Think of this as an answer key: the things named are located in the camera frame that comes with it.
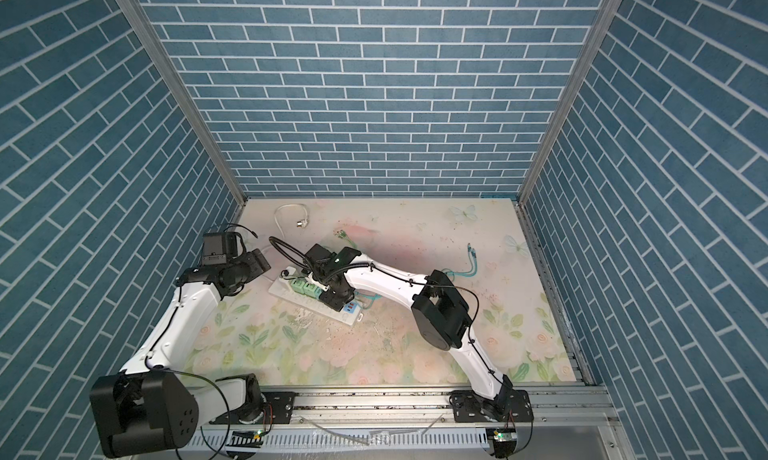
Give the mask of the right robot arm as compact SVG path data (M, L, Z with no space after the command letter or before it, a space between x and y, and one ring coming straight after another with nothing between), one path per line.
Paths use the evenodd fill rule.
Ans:
M299 268L321 289L319 300L339 310L354 294L367 291L409 309L421 337L448 352L468 378L482 415L496 421L515 417L519 398L507 375L498 371L477 341L465 292L440 270L413 274L382 265L346 247L333 253L314 245L300 256Z

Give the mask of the light green charger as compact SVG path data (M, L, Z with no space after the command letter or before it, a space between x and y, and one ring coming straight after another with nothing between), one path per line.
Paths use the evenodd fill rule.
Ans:
M303 293L308 297L318 299L320 295L323 293L323 289L317 285L306 283L303 286Z
M290 282L290 286L293 289L293 291L296 292L297 294L307 296L307 293L306 293L307 282L304 279L299 279L299 278L293 279Z

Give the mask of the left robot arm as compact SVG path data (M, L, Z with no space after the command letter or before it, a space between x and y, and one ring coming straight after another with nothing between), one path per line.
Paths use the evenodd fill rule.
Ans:
M252 374L205 379L188 388L183 366L202 327L221 301L268 272L257 249L234 225L203 237L197 265L174 282L170 304L138 351L114 375L96 380L90 405L104 455L122 458L189 443L203 424L264 420L266 399Z

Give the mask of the white multicolour power strip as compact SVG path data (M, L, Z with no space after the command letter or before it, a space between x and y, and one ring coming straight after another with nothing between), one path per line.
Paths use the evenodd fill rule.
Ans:
M268 293L305 310L348 326L352 326L355 322L358 322L360 315L362 314L362 308L356 302L352 302L350 305L345 306L341 311L334 311L319 300L296 293L289 286L289 283L282 279L275 280L269 287Z

